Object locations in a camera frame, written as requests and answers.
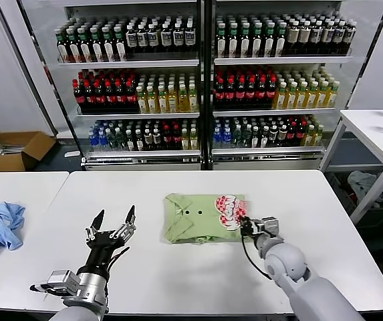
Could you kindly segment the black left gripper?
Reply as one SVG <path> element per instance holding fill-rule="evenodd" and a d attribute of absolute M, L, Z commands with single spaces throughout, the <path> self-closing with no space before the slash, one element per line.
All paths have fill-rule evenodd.
<path fill-rule="evenodd" d="M 112 231 L 99 231 L 104 219 L 105 210 L 102 209 L 93 219 L 92 224 L 86 228 L 86 244 L 90 254 L 83 272 L 108 272 L 120 255 L 113 255 L 114 251 L 124 247 L 126 242 L 134 235 L 136 226 L 134 221 L 135 205 L 131 206 L 125 222 Z"/>

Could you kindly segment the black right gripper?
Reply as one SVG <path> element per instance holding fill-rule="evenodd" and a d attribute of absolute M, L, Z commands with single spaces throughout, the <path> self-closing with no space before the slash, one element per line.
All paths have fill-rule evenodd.
<path fill-rule="evenodd" d="M 240 217 L 241 235 L 243 237 L 256 237 L 262 232 L 262 220 L 251 219 L 248 216 Z"/>

